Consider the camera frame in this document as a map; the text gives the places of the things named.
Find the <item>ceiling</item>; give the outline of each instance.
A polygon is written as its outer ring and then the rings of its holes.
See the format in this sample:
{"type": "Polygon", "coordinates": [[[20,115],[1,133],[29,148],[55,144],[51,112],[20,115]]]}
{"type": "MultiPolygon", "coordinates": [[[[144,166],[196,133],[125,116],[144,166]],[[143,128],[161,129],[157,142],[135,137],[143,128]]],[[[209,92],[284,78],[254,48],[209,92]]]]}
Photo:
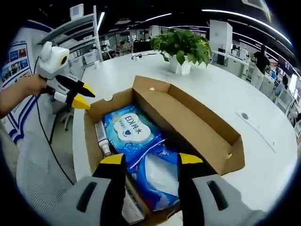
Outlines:
{"type": "MultiPolygon", "coordinates": [[[[244,4],[243,1],[264,6],[262,4],[263,0],[198,0],[190,1],[185,4],[180,4],[178,3],[179,1],[161,0],[102,0],[85,1],[84,13],[93,13],[93,5],[97,5],[98,17],[100,16],[100,12],[105,12],[99,34],[108,33],[112,29],[116,29],[114,32],[125,31],[129,26],[133,25],[135,29],[147,28],[150,25],[167,27],[179,25],[208,26],[210,19],[228,21],[233,27],[233,32],[240,33],[269,46],[287,59],[293,66],[298,66],[298,61],[292,54],[297,55],[294,46],[267,27],[241,16],[202,11],[202,9],[219,9],[248,15],[277,29],[291,42],[294,43],[294,40],[297,40],[298,31],[293,30],[295,28],[292,26],[289,16],[284,17],[280,13],[288,4],[277,7],[276,5],[267,3],[266,5],[269,5],[269,12],[264,12],[258,8],[244,4]],[[149,18],[166,13],[172,13],[172,15],[140,23],[149,18]],[[126,24],[116,24],[119,20],[130,20],[130,22],[126,24]]],[[[72,3],[67,2],[64,4],[39,3],[38,8],[31,15],[31,19],[56,28],[70,20],[69,8],[80,3],[82,2],[72,1],[72,3]]],[[[233,39],[242,39],[256,44],[256,42],[251,39],[235,34],[233,35],[233,39]]]]}

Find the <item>white flower pot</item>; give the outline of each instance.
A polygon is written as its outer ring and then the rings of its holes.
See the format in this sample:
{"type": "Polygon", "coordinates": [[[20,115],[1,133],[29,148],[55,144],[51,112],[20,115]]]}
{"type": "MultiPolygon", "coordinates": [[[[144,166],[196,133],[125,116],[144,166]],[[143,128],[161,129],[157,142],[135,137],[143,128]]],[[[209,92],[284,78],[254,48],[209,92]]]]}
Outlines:
{"type": "Polygon", "coordinates": [[[171,56],[170,61],[169,61],[169,68],[173,73],[176,74],[190,74],[190,68],[191,68],[192,62],[188,62],[188,60],[185,60],[182,65],[179,64],[176,55],[171,56]]]}

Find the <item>shelf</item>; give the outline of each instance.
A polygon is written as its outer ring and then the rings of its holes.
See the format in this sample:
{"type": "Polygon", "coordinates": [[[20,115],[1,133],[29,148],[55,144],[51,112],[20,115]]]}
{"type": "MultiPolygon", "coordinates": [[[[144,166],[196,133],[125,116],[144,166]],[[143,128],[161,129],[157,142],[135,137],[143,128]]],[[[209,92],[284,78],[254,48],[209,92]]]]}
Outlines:
{"type": "Polygon", "coordinates": [[[83,29],[83,30],[81,30],[81,31],[75,32],[75,33],[73,33],[73,34],[71,34],[71,35],[69,35],[69,36],[63,37],[63,38],[59,39],[58,41],[55,41],[55,44],[56,44],[56,45],[61,45],[62,43],[66,42],[66,41],[68,41],[68,40],[70,40],[70,39],[74,39],[74,38],[76,38],[76,37],[78,37],[78,36],[81,36],[81,35],[83,35],[83,34],[92,32],[92,31],[93,31],[93,28],[94,28],[94,27],[88,27],[88,28],[83,29]]]}
{"type": "Polygon", "coordinates": [[[52,41],[56,37],[58,37],[61,34],[65,34],[66,32],[69,32],[75,28],[87,25],[89,23],[93,22],[94,14],[85,15],[81,18],[71,20],[58,28],[51,31],[45,38],[43,38],[38,44],[44,44],[46,41],[52,41]]]}
{"type": "Polygon", "coordinates": [[[81,41],[78,41],[74,46],[71,46],[69,48],[70,50],[70,53],[73,53],[87,45],[91,45],[95,43],[95,37],[92,37],[92,38],[89,38],[89,39],[85,39],[85,40],[81,40],[81,41]]]}

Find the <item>green leaves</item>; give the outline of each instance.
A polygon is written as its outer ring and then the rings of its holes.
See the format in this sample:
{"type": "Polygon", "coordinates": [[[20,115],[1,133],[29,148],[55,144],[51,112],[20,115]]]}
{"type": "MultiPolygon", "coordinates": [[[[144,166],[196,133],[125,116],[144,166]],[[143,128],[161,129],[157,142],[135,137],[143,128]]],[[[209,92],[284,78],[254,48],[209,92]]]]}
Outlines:
{"type": "Polygon", "coordinates": [[[182,65],[185,62],[185,56],[184,56],[184,52],[182,50],[180,50],[177,53],[177,60],[178,60],[180,65],[182,65]]]}
{"type": "Polygon", "coordinates": [[[194,64],[204,62],[208,65],[212,54],[209,42],[205,38],[183,29],[169,29],[166,33],[154,37],[150,44],[153,49],[161,51],[165,61],[169,61],[165,56],[165,53],[168,53],[171,56],[176,55],[181,65],[185,62],[185,56],[194,64]]]}

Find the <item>white tissue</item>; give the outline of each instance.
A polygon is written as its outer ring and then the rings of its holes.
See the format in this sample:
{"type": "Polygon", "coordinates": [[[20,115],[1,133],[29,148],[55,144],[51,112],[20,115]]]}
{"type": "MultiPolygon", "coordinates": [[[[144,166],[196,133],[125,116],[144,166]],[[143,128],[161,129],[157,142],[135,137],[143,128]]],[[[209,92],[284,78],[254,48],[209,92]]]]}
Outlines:
{"type": "Polygon", "coordinates": [[[146,179],[156,190],[178,196],[178,167],[153,154],[145,157],[146,179]]]}

